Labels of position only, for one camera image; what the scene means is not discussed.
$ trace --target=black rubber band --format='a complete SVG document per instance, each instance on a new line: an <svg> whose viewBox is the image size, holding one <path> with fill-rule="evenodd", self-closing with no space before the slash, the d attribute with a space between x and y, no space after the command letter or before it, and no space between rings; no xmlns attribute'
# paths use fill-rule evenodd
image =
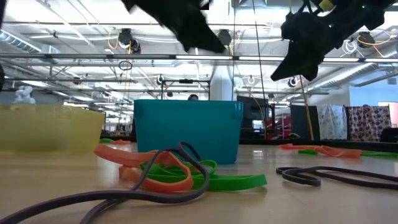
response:
<svg viewBox="0 0 398 224"><path fill-rule="evenodd" d="M16 213L13 213L3 219L0 220L0 224L14 224L19 223L23 220L26 220L30 217L38 215L40 213L64 207L67 205L73 205L75 203L81 202L89 202L94 200L125 200L125 199L134 199L134 200L146 200L150 202L157 203L183 203L201 196L209 185L209 173L208 171L201 166L197 161L192 159L182 148L182 144L178 145L178 148L175 149L179 154L188 162L190 162L196 169L198 169L204 176L205 182L203 185L196 191L186 193L186 194L177 194L177 195L167 195L167 194L156 194L152 192L131 192L130 190L100 190L94 192L85 192L80 194L68 195L60 198L55 198L48 200L46 202L38 203L36 205L27 207L22 209ZM154 158L152 158L151 162L148 163L148 169L153 165Z"/></svg>
<svg viewBox="0 0 398 224"><path fill-rule="evenodd" d="M193 153L193 155L197 158L198 161L201 160L199 154L196 152L196 150L189 145L188 143L185 142L180 142L180 144L178 145L178 149L163 149L163 150L159 150L157 151L152 160L149 162L149 164L152 166L152 164L155 162L156 157L163 151L171 151L174 153L177 153L180 156L183 156L180 151L183 150L182 146L186 146L189 148L189 150ZM145 168L145 170L142 172L140 179L137 181L137 183L132 187L131 191L135 191L137 189L139 189L142 185L142 183L144 183L144 180L147 176L147 174L149 173L148 167ZM94 208L92 208L84 217L83 219L80 221L80 224L89 224L91 223L96 216L98 216L100 213L104 212L105 210L119 204L119 203L123 203L125 202L127 199L123 199L123 200L117 200L117 199L112 199L112 200L105 200L104 202L101 202L99 204L97 204Z"/></svg>
<svg viewBox="0 0 398 224"><path fill-rule="evenodd" d="M309 168L299 168L299 167L280 167L276 169L277 174L281 174L282 177L286 180L298 183L305 184L314 187L318 187L321 185L321 180L315 177L311 177L308 175L304 175L302 173L308 173L312 175L317 175L319 177L325 177L331 180L337 180L346 184L357 185L361 187L371 187L371 188L380 188L380 189L391 189L398 190L398 184L388 184L388 183L380 183L380 182L371 182L365 180L351 179L347 177L340 177L333 174L328 174L324 172L319 172L318 170L328 170L328 171L337 171L345 174L353 174L360 175L364 177L372 177L381 180L389 180L392 182L398 182L398 177L384 175L384 174L376 174L372 172L365 172L360 170L352 170L352 169L344 169L337 167L309 167Z"/></svg>

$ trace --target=wall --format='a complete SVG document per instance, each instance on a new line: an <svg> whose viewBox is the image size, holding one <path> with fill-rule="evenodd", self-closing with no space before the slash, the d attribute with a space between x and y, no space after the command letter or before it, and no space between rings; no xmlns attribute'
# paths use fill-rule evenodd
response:
<svg viewBox="0 0 398 224"><path fill-rule="evenodd" d="M55 95L46 95L41 92L33 92L32 97L35 99L36 103L53 103L53 104L63 104L64 98ZM15 100L15 92L2 91L0 92L0 103L12 103Z"/></svg>
<svg viewBox="0 0 398 224"><path fill-rule="evenodd" d="M349 85L341 85L338 90L328 90L329 95L313 95L308 97L309 105L340 105L349 106L350 105L350 92Z"/></svg>
<svg viewBox="0 0 398 224"><path fill-rule="evenodd" d="M349 87L351 106L377 106L379 102L398 102L398 85L381 80L362 87Z"/></svg>

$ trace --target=translucent yellow bin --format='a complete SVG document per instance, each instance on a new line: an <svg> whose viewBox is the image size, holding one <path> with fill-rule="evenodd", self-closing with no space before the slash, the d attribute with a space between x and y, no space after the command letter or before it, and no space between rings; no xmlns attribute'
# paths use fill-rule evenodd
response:
<svg viewBox="0 0 398 224"><path fill-rule="evenodd" d="M103 113L71 106L0 104L0 151L93 152L103 124Z"/></svg>

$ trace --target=ceiling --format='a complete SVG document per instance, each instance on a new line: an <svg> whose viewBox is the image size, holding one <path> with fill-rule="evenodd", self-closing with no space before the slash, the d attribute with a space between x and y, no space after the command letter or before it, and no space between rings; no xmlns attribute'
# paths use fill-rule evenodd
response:
<svg viewBox="0 0 398 224"><path fill-rule="evenodd" d="M38 3L38 1L43 0L8 0L2 29L39 48L43 45L51 45L62 54L126 54L126 49L121 47L113 49L113 47L116 45L118 32L122 28L131 28L134 38L141 45L142 54L187 54L175 40L171 31L163 29L155 19L138 8L130 13L127 12L120 0L48 0L48 7ZM288 1L268 1L268 5L262 5L264 2L255 2L258 7L254 14L252 5L247 1L244 4L241 3L234 13L234 9L231 7L231 3L234 4L234 2L217 0L210 6L209 11L203 13L206 14L210 28L215 33L219 32L220 29L231 31L231 35L235 39L235 44L232 44L231 48L235 55L258 56L260 54L261 56L283 57L287 53L288 42L280 39L280 26L289 11ZM296 9L299 4L300 1L293 1L293 9ZM388 43L380 45L379 50L387 48L397 41L395 38L397 13L394 11L386 12L386 22L371 31L376 42L385 41L389 39L390 35L394 35ZM354 38L358 36L358 32L353 34ZM0 53L26 52L0 42ZM352 54L346 54L342 47L332 50L327 57L367 57L375 53L374 48L358 48L358 51L355 50ZM211 55L212 53L199 49L193 50L189 54ZM36 76L37 74L40 77L49 77L50 75L50 67L38 66L43 63L38 59L12 60L22 68L36 71ZM209 80L213 70L213 62L194 60L181 63L176 67L171 66L178 63L176 60L134 60L132 63L140 66L134 66L127 72L118 68L118 60L107 61L106 63L109 66L103 67L76 66L78 62L105 63L103 60L61 59L61 62L69 66L54 66L52 75L58 73L56 78L82 77L115 80L117 77L118 80L131 79L137 81L137 83L82 82L79 85L65 82L62 83L63 88L90 89L100 86L104 89L143 90L140 93L120 91L120 94L128 97L129 100L159 97L157 93L148 94L145 91L159 89L156 78L160 74L170 80L181 78ZM236 63L236 66L233 67L236 88L241 89L244 86L250 86L252 90L261 90L262 72L265 91L290 91L287 80L273 82L270 79L270 75L276 69L276 66L277 63L263 63L260 70L258 62ZM321 65L318 76L323 77L347 66L353 65L338 63ZM11 76L24 77L17 73L11 74ZM60 82L47 84L60 87ZM203 91L203 86L197 83L191 85L177 83L174 86L168 86L168 88L169 90ZM109 98L101 98L99 94L92 94L89 91L76 94L93 97L94 100L98 101L109 101ZM173 97L169 98L185 100L189 94L175 92ZM207 96L206 93L200 94L203 99L206 99Z"/></svg>

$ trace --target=person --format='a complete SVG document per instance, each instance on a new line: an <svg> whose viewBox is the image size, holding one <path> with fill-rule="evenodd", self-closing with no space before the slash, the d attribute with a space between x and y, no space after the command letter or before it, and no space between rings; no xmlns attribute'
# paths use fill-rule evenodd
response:
<svg viewBox="0 0 398 224"><path fill-rule="evenodd" d="M195 95L195 94L192 94L192 95L190 95L190 96L188 97L188 100L197 101L197 100L199 100L199 97L198 97L197 95Z"/></svg>

